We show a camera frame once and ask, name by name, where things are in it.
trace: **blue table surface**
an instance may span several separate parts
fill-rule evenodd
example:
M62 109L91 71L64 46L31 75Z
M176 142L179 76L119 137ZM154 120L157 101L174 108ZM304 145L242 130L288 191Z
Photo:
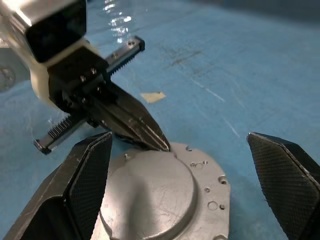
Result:
M290 1L294 7L278 11L242 2L131 0L123 11L131 11L129 30L146 41L146 51L112 79L146 105L171 142L205 151L224 169L230 240L286 240L262 194L246 136L296 142L320 163L320 21L312 14L319 4ZM117 43L103 7L103 0L89 2L87 39L106 56ZM147 104L140 93L152 92L166 98ZM72 146L102 129L83 126L42 155L32 141L63 113L39 101L28 80L0 94L0 116L3 238ZM115 141L112 154L127 147Z

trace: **silver metal casting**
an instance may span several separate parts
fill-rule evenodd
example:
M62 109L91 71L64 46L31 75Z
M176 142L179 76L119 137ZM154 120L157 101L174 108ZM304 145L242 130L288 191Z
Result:
M130 149L111 160L92 240L228 239L225 173L198 149L171 147Z

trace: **paper scrap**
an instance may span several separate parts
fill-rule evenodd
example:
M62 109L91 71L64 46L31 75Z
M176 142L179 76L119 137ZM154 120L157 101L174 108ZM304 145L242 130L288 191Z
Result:
M144 100L146 100L146 102L148 104L156 103L166 97L166 95L161 91L160 92L141 93L140 95L141 95L141 97L144 98Z

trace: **round metal housing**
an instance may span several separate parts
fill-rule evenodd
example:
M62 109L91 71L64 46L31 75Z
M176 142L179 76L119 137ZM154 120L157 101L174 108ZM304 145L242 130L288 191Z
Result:
M110 161L92 240L227 240L230 185L210 156L130 149Z

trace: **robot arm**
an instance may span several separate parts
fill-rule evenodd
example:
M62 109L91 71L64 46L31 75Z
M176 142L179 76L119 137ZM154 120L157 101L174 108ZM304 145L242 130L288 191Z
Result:
M170 144L147 109L111 81L111 76L145 49L133 37L107 58L84 39L86 0L1 0L7 42L30 69L32 88L44 102L69 113L34 144L48 154L81 124L112 130L148 150Z

